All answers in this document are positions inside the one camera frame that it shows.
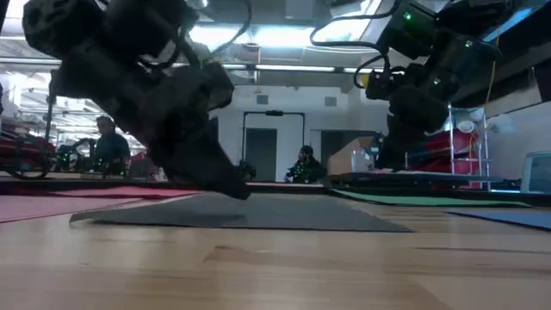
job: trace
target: red mat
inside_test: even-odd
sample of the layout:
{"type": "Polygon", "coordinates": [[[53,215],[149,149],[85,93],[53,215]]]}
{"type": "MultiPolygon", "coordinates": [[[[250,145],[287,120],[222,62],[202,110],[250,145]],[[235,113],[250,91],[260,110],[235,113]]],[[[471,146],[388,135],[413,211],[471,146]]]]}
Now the red mat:
{"type": "Polygon", "coordinates": [[[0,195],[0,223],[72,214],[140,200],[0,195]]]}
{"type": "Polygon", "coordinates": [[[184,189],[145,189],[132,186],[121,186],[112,189],[79,189],[50,192],[54,195],[69,197],[102,197],[102,198],[142,198],[166,199],[201,193],[197,190],[184,189]]]}
{"type": "Polygon", "coordinates": [[[63,197],[101,197],[101,198],[141,198],[147,200],[175,198],[201,193],[198,190],[184,189],[147,189],[133,186],[120,186],[111,189],[78,189],[64,191],[47,191],[31,189],[12,189],[8,195],[25,196],[63,196],[63,197]]]}

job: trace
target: person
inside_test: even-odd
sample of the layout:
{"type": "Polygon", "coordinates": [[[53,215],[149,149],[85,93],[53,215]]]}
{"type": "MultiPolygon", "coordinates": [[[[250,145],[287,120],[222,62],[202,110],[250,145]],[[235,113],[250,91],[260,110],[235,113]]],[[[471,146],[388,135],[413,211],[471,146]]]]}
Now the person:
{"type": "Polygon", "coordinates": [[[96,123],[102,135],[96,143],[96,164],[108,168],[110,173],[122,173],[130,159],[127,140],[115,132],[115,124],[109,117],[100,116],[96,123]]]}
{"type": "Polygon", "coordinates": [[[299,151],[299,159],[285,175],[285,182],[317,183],[322,177],[325,177],[325,168],[314,158],[312,147],[303,146],[299,151]]]}

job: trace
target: cable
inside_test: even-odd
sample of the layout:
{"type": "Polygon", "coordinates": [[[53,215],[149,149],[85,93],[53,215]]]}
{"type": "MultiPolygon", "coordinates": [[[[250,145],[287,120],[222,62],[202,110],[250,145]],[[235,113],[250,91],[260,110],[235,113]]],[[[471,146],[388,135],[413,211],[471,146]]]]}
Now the cable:
{"type": "MultiPolygon", "coordinates": [[[[498,38],[496,39],[496,47],[499,47],[499,34],[498,38]]],[[[490,85],[488,86],[488,92],[486,93],[486,101],[484,102],[484,105],[486,106],[488,103],[490,103],[490,95],[492,94],[492,87],[493,87],[493,80],[496,75],[496,61],[494,60],[492,63],[492,75],[490,76],[490,85]]]]}
{"type": "Polygon", "coordinates": [[[195,67],[201,66],[201,62],[199,61],[197,54],[195,54],[194,50],[191,48],[188,42],[183,40],[183,32],[179,34],[177,31],[174,31],[170,24],[159,13],[157,13],[155,9],[147,8],[145,12],[163,29],[163,31],[172,39],[174,44],[176,44],[176,48],[170,56],[169,60],[158,65],[147,64],[145,66],[148,66],[152,69],[166,69],[174,65],[174,63],[180,56],[180,53],[183,53],[185,58],[188,60],[189,65],[195,67]]]}
{"type": "Polygon", "coordinates": [[[343,54],[349,54],[349,55],[356,55],[356,54],[365,54],[365,53],[373,53],[375,51],[373,48],[338,48],[338,47],[321,47],[321,46],[304,46],[304,49],[311,52],[316,53],[343,53],[343,54]]]}
{"type": "MultiPolygon", "coordinates": [[[[337,18],[333,18],[331,19],[328,23],[326,23],[325,25],[321,25],[321,26],[318,26],[316,27],[312,33],[310,34],[310,42],[312,42],[312,45],[316,46],[316,47],[367,47],[367,48],[373,48],[375,51],[379,52],[381,54],[381,56],[376,56],[375,58],[373,59],[370,59],[368,61],[366,61],[365,63],[363,63],[362,65],[360,65],[360,69],[357,70],[356,72],[359,72],[363,67],[365,67],[366,65],[369,65],[379,59],[383,59],[385,61],[385,64],[384,64],[384,70],[387,71],[390,69],[390,60],[388,59],[388,55],[387,55],[387,51],[383,51],[383,49],[376,45],[375,43],[371,43],[371,42],[362,42],[362,41],[329,41],[329,42],[320,42],[320,41],[316,41],[314,39],[314,36],[316,35],[316,33],[327,27],[329,24],[333,23],[333,22],[340,22],[340,21],[352,21],[352,20],[364,20],[364,19],[381,19],[381,18],[385,18],[385,17],[389,17],[391,16],[392,14],[394,14],[394,12],[396,12],[396,10],[398,9],[399,7],[399,4],[400,4],[400,0],[396,0],[393,4],[393,7],[388,11],[388,12],[385,12],[385,13],[381,13],[381,14],[373,14],[373,15],[353,15],[353,16],[340,16],[340,17],[337,17],[337,18]]],[[[355,81],[354,81],[354,84],[358,85],[358,82],[356,80],[356,76],[357,74],[355,74],[355,81]]]]}
{"type": "Polygon", "coordinates": [[[216,47],[213,51],[213,55],[218,55],[222,53],[225,49],[227,49],[238,37],[241,36],[241,34],[244,34],[247,29],[251,26],[251,20],[252,20],[252,6],[251,6],[251,0],[242,0],[247,7],[247,19],[243,23],[243,26],[239,29],[239,31],[226,43],[222,44],[221,46],[216,47]]]}
{"type": "Polygon", "coordinates": [[[360,71],[361,71],[363,68],[365,68],[366,66],[371,65],[371,64],[373,64],[375,61],[381,60],[381,59],[383,59],[383,58],[384,58],[384,55],[375,56],[375,57],[373,57],[372,59],[370,59],[370,60],[364,62],[363,64],[361,64],[361,65],[356,69],[356,71],[354,72],[354,77],[353,77],[354,80],[353,80],[353,82],[354,82],[354,85],[355,85],[357,88],[359,88],[359,89],[364,89],[364,88],[365,88],[364,86],[362,86],[362,85],[358,82],[358,74],[360,74],[360,71]]]}

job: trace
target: gray mat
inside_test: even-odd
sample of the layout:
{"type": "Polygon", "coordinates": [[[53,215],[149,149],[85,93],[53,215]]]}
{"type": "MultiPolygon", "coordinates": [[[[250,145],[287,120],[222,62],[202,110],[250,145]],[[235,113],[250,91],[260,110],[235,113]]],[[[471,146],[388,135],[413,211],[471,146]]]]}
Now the gray mat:
{"type": "Polygon", "coordinates": [[[207,228],[294,229],[409,233],[412,230],[349,208],[329,197],[275,198],[252,195],[238,201],[201,194],[152,206],[75,214],[71,221],[102,224],[191,226],[207,228]]]}

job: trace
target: metal frame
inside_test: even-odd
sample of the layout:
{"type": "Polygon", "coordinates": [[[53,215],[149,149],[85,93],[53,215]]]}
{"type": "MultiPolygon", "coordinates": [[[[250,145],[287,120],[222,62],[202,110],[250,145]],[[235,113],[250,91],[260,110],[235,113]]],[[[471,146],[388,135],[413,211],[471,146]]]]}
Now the metal frame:
{"type": "MultiPolygon", "coordinates": [[[[450,164],[451,164],[451,173],[455,174],[455,162],[458,161],[467,161],[467,162],[478,162],[479,163],[479,176],[480,177],[490,177],[490,155],[488,153],[488,131],[487,131],[487,121],[486,121],[486,109],[484,107],[478,108],[482,109],[483,115],[482,115],[482,123],[479,124],[482,125],[482,132],[479,132],[479,143],[478,143],[478,158],[455,158],[455,148],[454,148],[454,129],[455,129],[455,122],[454,122],[454,110],[464,110],[464,108],[453,108],[451,104],[448,106],[449,111],[449,158],[450,158],[450,164]],[[484,144],[484,156],[482,155],[482,144],[484,144]]],[[[488,191],[492,190],[492,184],[490,182],[486,182],[486,186],[488,191]]]]}
{"type": "Polygon", "coordinates": [[[50,92],[50,95],[46,98],[48,103],[48,112],[46,113],[46,133],[44,133],[44,139],[47,142],[50,142],[50,131],[52,130],[52,118],[53,118],[53,105],[57,102],[57,97],[55,94],[50,92]]]}
{"type": "Polygon", "coordinates": [[[247,129],[247,115],[266,115],[272,117],[281,117],[284,115],[300,115],[302,116],[302,145],[305,143],[305,134],[306,134],[306,114],[300,112],[283,112],[283,111],[245,111],[243,112],[243,126],[241,127],[241,159],[245,160],[245,132],[247,129]]]}

